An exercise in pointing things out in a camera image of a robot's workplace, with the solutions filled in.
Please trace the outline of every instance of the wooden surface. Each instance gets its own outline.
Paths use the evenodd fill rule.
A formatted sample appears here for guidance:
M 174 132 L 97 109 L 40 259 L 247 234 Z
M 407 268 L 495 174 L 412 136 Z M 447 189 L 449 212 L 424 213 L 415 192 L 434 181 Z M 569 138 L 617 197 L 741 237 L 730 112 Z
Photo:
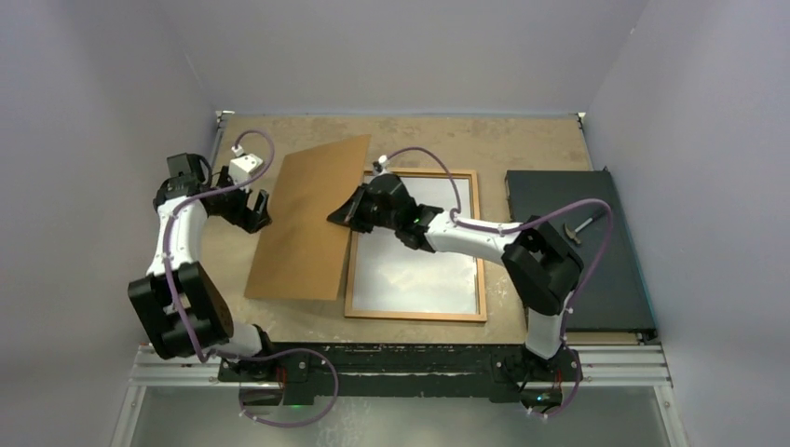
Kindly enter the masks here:
M 443 169 L 435 168 L 393 168 L 388 171 L 401 177 L 432 177 L 446 179 L 447 174 Z M 477 171 L 473 169 L 450 169 L 454 179 L 467 179 L 470 182 L 470 217 L 480 219 L 480 188 L 477 184 Z M 365 175 L 373 175 L 370 170 Z M 477 313 L 451 314 L 445 312 L 403 312 L 391 310 L 362 310 L 354 308 L 354 280 L 357 266 L 357 246 L 360 240 L 359 233 L 351 233 L 351 248 L 348 256 L 348 271 L 346 278 L 346 317 L 353 318 L 383 318 L 383 319 L 422 319 L 428 321 L 476 321 L 486 322 L 488 310 L 485 306 L 485 267 L 482 259 L 477 259 Z
M 272 192 L 282 158 L 291 152 L 362 134 L 372 134 L 368 162 L 405 146 L 420 145 L 450 169 L 475 169 L 481 217 L 507 222 L 504 178 L 507 169 L 586 170 L 590 168 L 575 119 L 474 117 L 274 117 L 234 116 L 227 125 L 217 164 L 227 164 L 230 146 L 246 129 L 266 129 L 277 144 L 273 167 L 253 187 Z M 266 158 L 263 139 L 245 139 L 246 151 Z M 422 154 L 407 153 L 392 167 L 435 168 Z M 202 262 L 227 300 L 235 319 L 255 323 L 277 341 L 404 343 L 522 343 L 524 312 L 505 269 L 484 263 L 488 321 L 453 323 L 344 317 L 343 300 L 307 302 L 247 300 L 244 286 L 257 235 L 247 235 L 223 219 L 211 218 L 203 233 Z M 628 334 L 570 334 L 572 343 L 629 343 Z

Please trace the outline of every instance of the glass panel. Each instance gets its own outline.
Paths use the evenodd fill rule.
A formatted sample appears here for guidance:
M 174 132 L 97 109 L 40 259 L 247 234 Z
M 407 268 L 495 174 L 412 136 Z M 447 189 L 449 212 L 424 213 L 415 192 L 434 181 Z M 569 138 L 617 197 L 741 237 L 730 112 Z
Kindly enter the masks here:
M 519 404 L 486 399 L 340 398 L 326 417 L 301 428 L 238 417 L 237 395 L 230 387 L 149 387 L 132 445 L 669 446 L 651 387 L 582 388 L 567 411 L 546 423 L 527 417 Z M 303 419 L 327 399 L 268 408 L 269 417 Z

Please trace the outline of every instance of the white wall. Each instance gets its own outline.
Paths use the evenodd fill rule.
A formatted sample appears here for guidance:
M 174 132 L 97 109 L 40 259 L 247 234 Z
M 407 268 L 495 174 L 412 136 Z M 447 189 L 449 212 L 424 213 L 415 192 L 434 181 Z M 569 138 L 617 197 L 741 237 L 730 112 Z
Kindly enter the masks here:
M 212 109 L 161 10 L 0 5 L 0 433 L 107 445 L 136 344 L 127 282 L 156 243 L 165 158 L 207 154 Z
M 653 0 L 585 120 L 693 445 L 790 439 L 790 3 Z
M 159 0 L 217 109 L 585 111 L 647 0 Z

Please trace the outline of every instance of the wooden table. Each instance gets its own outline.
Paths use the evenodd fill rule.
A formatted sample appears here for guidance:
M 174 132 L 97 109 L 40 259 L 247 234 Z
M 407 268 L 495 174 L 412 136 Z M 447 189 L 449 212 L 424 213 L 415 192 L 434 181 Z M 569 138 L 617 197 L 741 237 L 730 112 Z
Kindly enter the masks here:
M 475 169 L 482 218 L 507 222 L 507 169 L 586 170 L 587 149 L 575 118 L 234 116 L 220 145 L 217 166 L 227 164 L 230 146 L 246 129 L 266 129 L 277 145 L 274 165 L 253 187 L 272 194 L 285 155 L 348 137 L 373 135 L 368 162 L 405 146 L 429 148 L 450 169 Z M 244 149 L 266 158 L 266 143 L 255 136 Z M 394 167 L 434 168 L 433 160 L 408 153 Z M 505 269 L 485 263 L 486 323 L 396 321 L 344 317 L 343 300 L 305 302 L 248 300 L 244 287 L 257 235 L 247 235 L 219 218 L 203 233 L 202 262 L 235 319 L 255 323 L 277 341 L 522 343 L 524 312 Z M 630 334 L 571 334 L 573 343 L 633 343 Z

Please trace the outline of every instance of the purple cable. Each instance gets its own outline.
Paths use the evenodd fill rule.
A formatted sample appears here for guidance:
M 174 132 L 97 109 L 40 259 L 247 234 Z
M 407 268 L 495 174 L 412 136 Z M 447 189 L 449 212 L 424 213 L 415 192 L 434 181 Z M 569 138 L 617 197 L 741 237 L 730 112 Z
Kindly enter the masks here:
M 453 175 L 450 173 L 450 170 L 447 168 L 447 166 L 444 165 L 444 163 L 431 151 L 425 149 L 424 147 L 406 147 L 398 151 L 395 151 L 392 154 L 389 154 L 387 158 L 392 159 L 394 156 L 400 155 L 407 151 L 418 151 L 427 154 L 428 156 L 436 160 L 439 166 L 441 166 L 442 169 L 444 170 L 444 173 L 447 174 L 447 178 L 450 180 L 450 184 L 452 184 L 453 186 L 453 192 L 456 194 L 456 207 L 450 210 L 450 219 L 453 221 L 454 224 L 461 226 L 463 228 L 469 228 L 470 230 L 478 230 L 478 231 L 485 231 L 487 233 L 500 234 L 500 230 L 498 228 L 477 225 L 474 223 L 466 223 L 457 218 L 456 215 L 461 212 L 461 197 L 460 194 L 458 193 L 458 187 L 456 185 L 456 181 L 453 180 Z M 515 226 L 513 228 L 507 228 L 501 230 L 502 235 L 509 235 L 512 233 L 522 232 L 524 230 L 534 228 L 540 224 L 543 224 L 544 222 L 554 219 L 555 217 L 562 216 L 563 214 L 575 210 L 576 208 L 584 207 L 587 205 L 599 205 L 601 207 L 604 207 L 604 209 L 606 210 L 606 223 L 607 223 L 606 234 L 604 235 L 604 240 L 601 242 L 601 245 L 598 247 L 598 251 L 595 253 L 595 256 L 592 258 L 592 262 L 587 267 L 587 271 L 584 274 L 584 278 L 582 278 L 581 281 L 579 281 L 579 285 L 573 291 L 573 294 L 571 294 L 571 296 L 567 299 L 567 302 L 565 303 L 565 309 L 572 308 L 572 304 L 576 302 L 577 298 L 579 297 L 579 293 L 587 285 L 587 282 L 590 280 L 590 277 L 595 272 L 595 269 L 598 267 L 598 264 L 600 264 L 601 258 L 603 258 L 604 253 L 606 252 L 606 249 L 609 246 L 609 240 L 612 237 L 612 230 L 614 229 L 614 213 L 612 211 L 612 207 L 610 207 L 608 203 L 606 203 L 604 200 L 601 200 L 600 198 L 583 198 L 582 200 L 578 200 L 571 204 L 565 205 L 559 210 L 552 211 L 549 214 L 546 214 L 545 216 L 542 216 L 532 222 L 522 223 L 521 225 Z M 565 343 L 565 331 L 567 329 L 568 315 L 569 313 L 565 311 L 563 314 L 562 324 L 560 326 L 560 336 L 562 337 L 561 348 L 569 349 L 571 355 L 574 357 L 574 361 L 577 364 L 576 377 L 574 380 L 573 388 L 571 389 L 570 394 L 568 395 L 568 399 L 564 400 L 563 403 L 551 413 L 541 414 L 541 416 L 544 417 L 554 417 L 555 415 L 564 411 L 565 408 L 567 408 L 567 406 L 570 405 L 570 403 L 576 397 L 577 392 L 579 391 L 579 383 L 581 382 L 581 362 L 579 361 L 579 355 L 576 352 L 574 352 L 573 349 L 568 348 L 567 344 Z
M 178 311 L 179 317 L 181 317 L 181 322 L 183 323 L 184 328 L 186 329 L 186 333 L 189 335 L 189 341 L 192 342 L 192 347 L 195 349 L 195 355 L 197 356 L 197 359 L 200 360 L 200 363 L 205 363 L 208 359 L 203 354 L 203 349 L 200 347 L 200 341 L 197 339 L 198 335 L 195 333 L 195 328 L 193 328 L 192 324 L 189 322 L 189 317 L 186 315 L 186 310 L 184 309 L 184 305 L 181 303 L 181 299 L 179 298 L 178 291 L 176 290 L 175 287 L 175 279 L 173 279 L 172 266 L 170 265 L 170 236 L 172 233 L 173 224 L 175 223 L 175 216 L 178 216 L 178 213 L 181 212 L 181 210 L 183 210 L 184 208 L 186 208 L 190 203 L 196 200 L 200 200 L 202 198 L 219 196 L 220 194 L 229 193 L 239 188 L 243 188 L 244 186 L 247 186 L 248 184 L 257 181 L 258 179 L 263 177 L 264 174 L 266 174 L 266 172 L 269 170 L 269 167 L 272 164 L 272 161 L 274 160 L 274 141 L 272 141 L 268 133 L 262 130 L 246 130 L 244 132 L 241 132 L 238 138 L 236 138 L 236 142 L 234 142 L 233 145 L 238 146 L 238 144 L 241 142 L 241 139 L 251 133 L 255 133 L 264 137 L 266 139 L 266 142 L 268 142 L 269 144 L 269 158 L 264 163 L 264 168 L 258 171 L 258 173 L 253 175 L 249 180 L 246 180 L 244 182 L 236 183 L 227 186 L 225 188 L 212 189 L 210 191 L 206 191 L 205 193 L 200 193 L 189 197 L 187 200 L 176 205 L 176 207 L 173 209 L 172 213 L 170 214 L 170 217 L 165 222 L 165 232 L 162 238 L 162 255 L 164 257 L 163 263 L 165 265 L 165 278 L 168 281 L 168 288 L 170 289 L 170 298 L 172 298 L 172 303 L 175 306 L 176 310 Z
M 332 409 L 332 407 L 334 407 L 334 403 L 337 402 L 337 396 L 338 396 L 338 394 L 340 392 L 340 379 L 339 379 L 339 377 L 337 375 L 337 370 L 334 368 L 334 365 L 329 361 L 329 359 L 324 357 L 324 355 L 321 354 L 320 352 L 314 351 L 312 349 L 307 349 L 307 348 L 304 348 L 304 347 L 295 347 L 293 349 L 287 349 L 285 351 L 281 351 L 281 352 L 278 352 L 277 354 L 272 354 L 271 356 L 266 356 L 266 357 L 242 357 L 242 356 L 234 356 L 232 354 L 225 354 L 225 353 L 222 353 L 222 352 L 217 352 L 217 355 L 219 355 L 220 357 L 222 357 L 224 359 L 241 359 L 241 360 L 246 360 L 246 361 L 269 361 L 269 360 L 273 360 L 273 359 L 279 359 L 280 357 L 289 356 L 289 355 L 294 354 L 296 352 L 306 352 L 306 353 L 310 354 L 311 356 L 318 357 L 319 359 L 325 361 L 326 362 L 326 366 L 328 366 L 329 370 L 332 371 L 332 378 L 334 379 L 334 391 L 332 393 L 332 398 L 329 400 L 329 403 L 326 404 L 326 406 L 323 408 L 323 410 L 321 410 L 318 414 L 316 414 L 316 415 L 314 415 L 312 417 L 308 417 L 308 419 L 305 419 L 305 420 L 302 420 L 302 421 L 298 421 L 298 422 L 269 421 L 267 419 L 260 418 L 260 417 L 258 417 L 256 415 L 248 412 L 247 408 L 244 407 L 244 402 L 242 401 L 241 395 L 239 394 L 239 396 L 238 396 L 238 406 L 241 409 L 241 414 L 247 416 L 250 420 L 252 420 L 253 422 L 257 422 L 259 424 L 265 424 L 267 426 L 279 427 L 279 428 L 295 428 L 295 427 L 304 427 L 306 425 L 312 424 L 312 423 L 318 421 L 319 419 L 321 419 L 323 416 L 327 415 L 327 413 L 329 413 L 329 411 Z

